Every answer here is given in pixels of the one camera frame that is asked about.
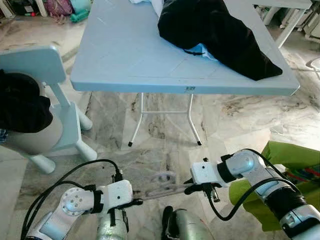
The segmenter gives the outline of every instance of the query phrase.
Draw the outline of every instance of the white cloth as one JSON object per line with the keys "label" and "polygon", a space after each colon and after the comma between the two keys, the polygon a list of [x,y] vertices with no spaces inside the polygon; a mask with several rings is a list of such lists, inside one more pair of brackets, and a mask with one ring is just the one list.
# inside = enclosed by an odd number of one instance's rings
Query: white cloth
{"label": "white cloth", "polygon": [[[153,9],[155,11],[155,13],[158,15],[158,18],[160,18],[161,12],[162,12],[162,8],[164,6],[164,0],[129,0],[131,3],[133,4],[138,4],[141,2],[149,2],[152,4]],[[195,53],[203,53],[201,56],[204,58],[208,58],[214,61],[217,61],[214,56],[211,55],[210,52],[208,52],[207,48],[202,44],[199,43],[197,46],[188,49],[188,51],[190,52],[195,52]]]}
{"label": "white cloth", "polygon": [[158,18],[160,18],[162,8],[164,6],[164,0],[129,0],[133,4],[138,4],[141,2],[149,2],[152,3],[153,9],[155,13],[158,15]]}

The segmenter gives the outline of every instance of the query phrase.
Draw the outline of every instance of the white furniture leg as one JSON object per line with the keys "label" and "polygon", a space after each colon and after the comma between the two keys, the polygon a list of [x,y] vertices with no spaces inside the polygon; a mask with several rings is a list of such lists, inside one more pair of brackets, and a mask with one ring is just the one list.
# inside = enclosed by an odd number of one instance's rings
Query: white furniture leg
{"label": "white furniture leg", "polygon": [[35,0],[36,4],[38,5],[39,11],[42,17],[48,17],[47,10],[45,8],[43,0]]}
{"label": "white furniture leg", "polygon": [[6,18],[14,18],[15,14],[11,12],[4,3],[4,0],[0,0],[0,9]]}
{"label": "white furniture leg", "polygon": [[264,25],[269,25],[271,22],[271,19],[274,17],[274,15],[281,9],[281,7],[273,6],[270,8],[268,13],[265,15],[263,19]]}
{"label": "white furniture leg", "polygon": [[75,148],[79,151],[81,157],[86,161],[93,161],[97,159],[97,152],[84,143],[81,139],[75,144]]}
{"label": "white furniture leg", "polygon": [[280,36],[277,38],[275,41],[275,44],[277,45],[278,48],[281,48],[282,45],[285,43],[287,38],[289,37],[290,33],[293,31],[299,20],[303,17],[305,14],[306,9],[300,9],[294,17],[290,20],[290,23],[288,26],[282,31]]}
{"label": "white furniture leg", "polygon": [[140,124],[141,124],[141,121],[142,121],[142,117],[144,115],[144,113],[143,113],[144,112],[144,93],[140,92],[139,96],[140,96],[140,117],[139,117],[138,122],[136,123],[135,130],[133,132],[131,141],[129,141],[129,143],[128,143],[129,147],[131,147],[132,144],[134,143],[134,140],[136,138],[137,132],[139,130],[139,127],[140,127]]}
{"label": "white furniture leg", "polygon": [[37,167],[45,174],[52,173],[56,168],[55,162],[45,156],[36,155],[36,156],[25,156],[25,157],[28,158],[30,161],[32,161],[35,165],[37,165]]}
{"label": "white furniture leg", "polygon": [[80,128],[82,130],[90,130],[93,126],[92,121],[78,108],[76,105],[76,112],[79,116]]}
{"label": "white furniture leg", "polygon": [[200,141],[200,137],[197,133],[197,130],[195,128],[195,125],[194,123],[192,122],[192,119],[191,119],[191,107],[192,107],[192,100],[194,99],[194,95],[193,94],[190,94],[190,98],[189,98],[189,104],[188,104],[188,112],[187,112],[187,116],[188,116],[188,121],[189,121],[189,124],[190,124],[190,127],[192,129],[192,132],[193,132],[193,135],[196,139],[196,143],[201,146],[202,143]]}
{"label": "white furniture leg", "polygon": [[185,115],[187,115],[190,127],[191,127],[192,132],[194,134],[194,137],[196,139],[196,142],[197,142],[197,144],[199,146],[202,145],[202,143],[200,141],[200,138],[199,138],[199,135],[197,133],[197,130],[195,128],[195,125],[194,125],[194,123],[192,122],[192,119],[191,119],[191,107],[192,107],[192,100],[193,100],[193,97],[194,97],[193,94],[190,94],[187,111],[144,111],[144,93],[140,92],[139,96],[140,96],[140,116],[139,116],[138,122],[137,122],[137,124],[135,126],[135,130],[133,132],[131,141],[129,141],[129,143],[128,143],[129,147],[131,147],[132,144],[134,143],[134,140],[136,138],[136,135],[137,135],[137,132],[138,132],[139,127],[141,125],[142,117],[144,116],[144,114],[185,114]]}

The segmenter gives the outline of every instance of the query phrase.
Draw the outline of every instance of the silver robot arm segment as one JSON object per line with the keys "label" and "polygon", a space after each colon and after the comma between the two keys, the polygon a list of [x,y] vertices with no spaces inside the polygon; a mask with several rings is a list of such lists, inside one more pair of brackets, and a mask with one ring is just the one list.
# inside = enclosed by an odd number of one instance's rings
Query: silver robot arm segment
{"label": "silver robot arm segment", "polygon": [[[219,184],[228,187],[230,182],[245,177],[255,184],[281,176],[251,150],[241,150],[222,163],[197,162],[191,167],[193,181]],[[320,239],[320,213],[306,203],[304,197],[289,184],[282,181],[270,181],[255,192],[279,220],[288,237],[293,240]]]}
{"label": "silver robot arm segment", "polygon": [[132,201],[133,191],[128,180],[101,186],[94,191],[70,188],[62,195],[55,211],[45,215],[27,234],[26,240],[63,240],[83,213],[108,212]]}

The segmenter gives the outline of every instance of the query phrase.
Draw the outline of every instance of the marble floor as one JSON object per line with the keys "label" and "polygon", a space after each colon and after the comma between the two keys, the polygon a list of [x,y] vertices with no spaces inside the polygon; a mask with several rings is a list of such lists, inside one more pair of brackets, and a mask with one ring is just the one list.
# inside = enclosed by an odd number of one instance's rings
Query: marble floor
{"label": "marble floor", "polygon": [[[294,95],[196,95],[192,119],[203,146],[197,146],[185,116],[148,115],[143,118],[130,148],[128,141],[139,116],[138,95],[77,92],[70,84],[69,75],[85,25],[85,21],[57,25],[50,18],[20,17],[0,25],[0,49],[48,44],[59,49],[67,73],[62,89],[93,121],[93,128],[82,133],[84,141],[98,152],[99,158],[117,162],[137,193],[154,188],[150,179],[156,173],[172,171],[176,174],[176,183],[183,183],[191,177],[191,163],[204,157],[215,162],[220,156],[243,148],[261,151],[269,140],[320,150],[320,82],[316,73],[305,66],[307,61],[319,56],[320,46],[304,40],[301,33],[292,33],[281,48],[301,84]],[[276,28],[270,32],[278,34]],[[55,102],[50,90],[46,91]],[[182,110],[187,107],[187,99],[187,95],[146,94],[145,104],[149,110]],[[44,175],[19,154],[0,147],[0,233],[4,239],[18,239],[23,217],[35,197],[82,163],[74,149],[54,152],[49,157],[57,167],[54,173]],[[96,164],[79,170],[70,179],[84,185],[105,185],[111,182],[111,174],[107,164]],[[61,187],[51,195],[40,216],[57,205],[66,188]],[[232,208],[228,189],[219,189],[218,194],[221,202],[217,208],[226,215]],[[288,239],[281,231],[263,232],[260,223],[243,208],[229,222],[220,221],[202,193],[176,194],[128,208],[128,239],[160,239],[162,211],[167,205],[196,213],[207,223],[216,240]],[[81,218],[82,223],[76,224],[68,239],[95,239],[96,216]]]}

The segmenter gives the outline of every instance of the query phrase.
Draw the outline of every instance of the black cable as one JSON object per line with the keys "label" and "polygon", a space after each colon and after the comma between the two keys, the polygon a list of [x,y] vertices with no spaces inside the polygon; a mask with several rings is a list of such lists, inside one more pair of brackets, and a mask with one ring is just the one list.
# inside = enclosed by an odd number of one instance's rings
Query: black cable
{"label": "black cable", "polygon": [[257,155],[258,155],[260,158],[262,158],[263,161],[264,161],[265,163],[267,163],[277,174],[279,174],[280,177],[282,177],[283,179],[289,181],[289,179],[288,179],[282,172],[280,172],[280,171],[279,171],[265,156],[263,156],[261,153],[257,152],[256,150],[250,149],[250,148],[245,148],[244,150],[249,150],[249,151],[257,154]]}
{"label": "black cable", "polygon": [[85,188],[84,186],[82,186],[81,184],[79,184],[79,183],[77,183],[77,182],[75,182],[75,181],[66,180],[66,181],[60,182],[59,185],[61,185],[61,184],[72,184],[72,185],[75,185],[76,187],[78,187],[78,188],[80,188],[80,189],[84,189],[84,188]]}
{"label": "black cable", "polygon": [[210,206],[212,208],[212,210],[214,211],[214,213],[217,215],[217,217],[219,219],[221,219],[222,221],[228,221],[230,220],[234,215],[235,213],[237,212],[237,210],[239,209],[239,207],[241,206],[241,204],[244,203],[244,201],[247,199],[247,197],[249,197],[249,195],[251,193],[253,193],[257,188],[259,188],[260,186],[266,184],[266,183],[269,183],[269,182],[273,182],[273,181],[280,181],[280,182],[284,182],[288,185],[290,185],[290,187],[292,187],[297,193],[300,193],[301,192],[299,191],[299,189],[292,183],[290,182],[289,180],[287,179],[283,179],[283,178],[280,178],[280,177],[273,177],[273,178],[268,178],[268,179],[265,179],[265,180],[262,180],[258,183],[256,183],[255,185],[253,185],[252,187],[250,187],[243,195],[242,197],[238,200],[238,202],[234,205],[233,209],[231,210],[231,212],[229,213],[228,216],[221,216],[220,213],[217,211],[217,209],[215,208],[214,206],[214,203],[212,202],[212,199],[211,199],[211,191],[207,191],[206,192],[206,195],[207,195],[207,198],[209,200],[209,203],[210,203]]}
{"label": "black cable", "polygon": [[[76,170],[78,170],[79,168],[89,165],[89,164],[94,164],[94,163],[101,163],[101,162],[105,162],[105,163],[110,163],[114,166],[115,168],[115,172],[116,175],[120,174],[120,170],[117,166],[117,164],[109,159],[98,159],[98,160],[93,160],[93,161],[88,161],[88,162],[84,162],[76,167],[74,167],[73,169],[71,169],[70,171],[68,171],[65,175],[63,175],[55,184],[53,184],[51,187],[49,187],[47,190],[45,190],[43,193],[40,194],[40,196],[38,196],[35,201],[31,204],[30,208],[28,209],[28,212],[25,215],[24,221],[23,221],[23,225],[22,225],[22,231],[21,231],[21,236],[20,236],[20,240],[24,240],[25,237],[27,236],[27,233],[30,229],[31,224],[33,223],[40,207],[42,206],[43,202],[45,201],[45,199],[47,198],[47,196],[53,191],[53,189],[55,189],[55,187],[63,184],[63,180],[68,177],[69,175],[71,175],[73,172],[75,172]],[[30,219],[29,216],[33,210],[33,208],[35,207],[35,205],[37,204],[36,208],[34,209]]]}

